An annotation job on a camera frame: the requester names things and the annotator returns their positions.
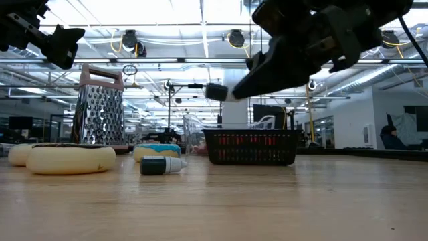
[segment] person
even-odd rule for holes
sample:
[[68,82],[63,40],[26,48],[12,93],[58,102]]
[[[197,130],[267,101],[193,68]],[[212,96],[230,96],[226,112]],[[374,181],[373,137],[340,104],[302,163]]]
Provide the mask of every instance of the person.
[[397,136],[397,129],[393,125],[382,128],[381,139],[386,150],[407,150],[407,146]]

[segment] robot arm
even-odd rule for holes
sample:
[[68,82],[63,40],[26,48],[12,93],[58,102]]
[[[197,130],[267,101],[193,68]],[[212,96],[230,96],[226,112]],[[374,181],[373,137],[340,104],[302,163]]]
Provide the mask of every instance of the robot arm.
[[53,64],[69,69],[78,50],[77,41],[85,34],[83,29],[64,29],[57,25],[53,35],[39,31],[40,20],[49,7],[47,0],[2,0],[0,3],[0,51],[9,46],[21,50],[32,43]]
[[305,85],[332,60],[347,69],[382,44],[379,27],[409,12],[413,0],[265,0],[253,20],[271,35],[269,51],[247,60],[250,73],[233,89],[209,84],[205,96],[239,100]]

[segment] white bottle cap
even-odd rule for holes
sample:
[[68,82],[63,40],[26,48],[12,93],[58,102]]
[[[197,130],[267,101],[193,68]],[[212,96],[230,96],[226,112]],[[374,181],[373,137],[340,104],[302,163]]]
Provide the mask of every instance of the white bottle cap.
[[175,173],[181,171],[181,169],[187,167],[187,162],[181,161],[179,158],[165,157],[166,166],[165,173]]

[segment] computer monitor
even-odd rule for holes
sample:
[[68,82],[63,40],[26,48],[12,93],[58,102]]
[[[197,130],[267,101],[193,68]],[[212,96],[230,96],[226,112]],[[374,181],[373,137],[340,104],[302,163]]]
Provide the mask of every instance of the computer monitor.
[[10,116],[9,129],[12,130],[29,130],[33,128],[33,117]]
[[287,120],[286,113],[287,111],[284,107],[279,106],[268,106],[262,104],[253,105],[253,116],[254,122],[260,121],[265,116],[274,116],[275,117],[275,129],[287,129]]

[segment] black basket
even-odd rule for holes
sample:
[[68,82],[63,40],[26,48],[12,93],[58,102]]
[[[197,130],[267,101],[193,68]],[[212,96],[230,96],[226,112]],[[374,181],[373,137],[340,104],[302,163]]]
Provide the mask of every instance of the black basket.
[[204,129],[209,160],[219,165],[291,165],[301,131]]

